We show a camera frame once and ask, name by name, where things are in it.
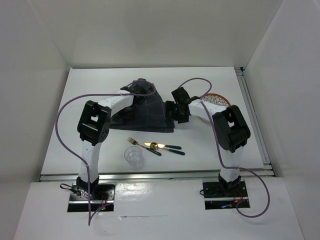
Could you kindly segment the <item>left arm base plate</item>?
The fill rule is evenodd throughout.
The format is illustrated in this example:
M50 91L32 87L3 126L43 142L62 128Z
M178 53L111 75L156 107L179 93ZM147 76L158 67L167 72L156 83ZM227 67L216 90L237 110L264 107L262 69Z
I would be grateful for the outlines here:
M68 213L88 212L88 193L75 184L65 185L70 191L68 200ZM100 208L100 212L113 212L115 199L115 184L100 184L97 192L90 196L91 211L95 212Z

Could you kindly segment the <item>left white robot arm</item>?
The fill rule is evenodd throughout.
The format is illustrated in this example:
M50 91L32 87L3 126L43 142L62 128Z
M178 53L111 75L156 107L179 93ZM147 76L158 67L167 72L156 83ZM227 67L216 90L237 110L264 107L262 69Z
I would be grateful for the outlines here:
M156 92L155 86L143 79L138 79L124 86L115 95L100 101L89 100L82 110L77 131L81 139L84 163L76 179L81 194L88 200L99 193L98 162L102 143L106 140L111 125L111 118L121 113L132 113L143 100Z

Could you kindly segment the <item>clear plastic cup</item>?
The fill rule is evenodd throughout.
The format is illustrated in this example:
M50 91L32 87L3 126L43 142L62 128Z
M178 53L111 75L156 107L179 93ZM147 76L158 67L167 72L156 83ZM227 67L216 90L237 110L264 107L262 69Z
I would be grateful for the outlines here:
M137 146L130 146L124 152L124 159L133 169L141 169L144 165L142 150Z

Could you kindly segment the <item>gold spoon green handle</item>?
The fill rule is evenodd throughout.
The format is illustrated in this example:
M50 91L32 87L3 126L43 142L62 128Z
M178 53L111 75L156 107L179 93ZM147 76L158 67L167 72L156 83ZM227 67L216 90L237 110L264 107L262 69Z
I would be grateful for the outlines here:
M153 146L150 146L150 148L153 149L153 150L165 150L165 151L168 151L168 152L171 152L171 153L174 153L174 154L178 154L178 155L182 155L182 156L185 155L185 153L182 151L182 149L180 149L180 150L171 149L171 148L158 148L158 149L156 149Z

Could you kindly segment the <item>gold knife green handle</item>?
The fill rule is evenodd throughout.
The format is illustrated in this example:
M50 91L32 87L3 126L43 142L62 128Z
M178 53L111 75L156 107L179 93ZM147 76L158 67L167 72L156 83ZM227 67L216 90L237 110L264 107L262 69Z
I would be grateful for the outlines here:
M181 150L182 147L181 146L177 146L177 145L168 145L168 144L161 144L161 143L156 143L156 142L144 142L144 144L146 146L153 146L156 149L164 149L164 148L168 148L168 149L174 149L174 150Z

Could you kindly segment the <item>gold fork green handle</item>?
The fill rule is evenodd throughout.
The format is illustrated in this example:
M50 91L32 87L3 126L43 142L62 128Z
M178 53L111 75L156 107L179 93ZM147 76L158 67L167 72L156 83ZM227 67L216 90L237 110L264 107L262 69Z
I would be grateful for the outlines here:
M129 141L132 145L138 146L138 147L142 147L143 149L145 149L145 150L147 150L147 151L149 151L149 152L151 152L151 153L153 153L153 154L155 154L155 155L157 155L157 156L161 156L161 155L162 155L160 152L158 152L158 151L156 151L156 150L153 150L153 149L151 149L150 147L147 147L147 146L144 146L144 145L139 144L136 140L134 140L134 139L131 138L131 137L128 138L128 141Z

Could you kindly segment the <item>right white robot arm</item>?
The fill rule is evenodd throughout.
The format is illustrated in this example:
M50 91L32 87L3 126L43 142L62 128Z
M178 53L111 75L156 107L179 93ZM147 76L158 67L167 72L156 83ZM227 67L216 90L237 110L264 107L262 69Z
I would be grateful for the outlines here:
M168 120L181 124L187 123L190 116L195 116L210 122L221 165L218 190L223 196L230 196L241 182L241 157L251 137L239 107L216 105L198 96L190 97L183 87L171 94L174 100L165 102L165 116Z

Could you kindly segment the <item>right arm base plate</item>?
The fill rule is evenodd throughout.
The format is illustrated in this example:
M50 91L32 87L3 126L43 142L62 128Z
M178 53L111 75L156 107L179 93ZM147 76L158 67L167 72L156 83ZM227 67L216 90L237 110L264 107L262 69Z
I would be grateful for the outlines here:
M203 182L199 194L204 198L206 210L236 209L237 204L239 209L251 207L246 183L243 180L229 192L223 192L217 181Z

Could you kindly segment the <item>dark plaid cloth placemat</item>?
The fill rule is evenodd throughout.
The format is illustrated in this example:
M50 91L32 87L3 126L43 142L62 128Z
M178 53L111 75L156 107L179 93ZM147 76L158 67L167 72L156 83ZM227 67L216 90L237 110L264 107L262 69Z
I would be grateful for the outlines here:
M133 83L137 82L149 83L144 78L139 78ZM154 87L152 93L147 94L143 103L135 110L133 120L123 121L117 117L116 113L110 120L110 128L126 131L173 133L175 124L173 121L166 120L165 103Z

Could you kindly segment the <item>floral patterned plate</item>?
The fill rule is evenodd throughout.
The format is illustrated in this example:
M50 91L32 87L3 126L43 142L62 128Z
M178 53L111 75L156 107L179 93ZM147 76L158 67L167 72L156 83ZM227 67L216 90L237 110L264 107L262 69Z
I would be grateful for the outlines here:
M206 102L209 102L218 106L222 106L222 107L231 106L231 103L224 96L217 93L207 93L201 99Z

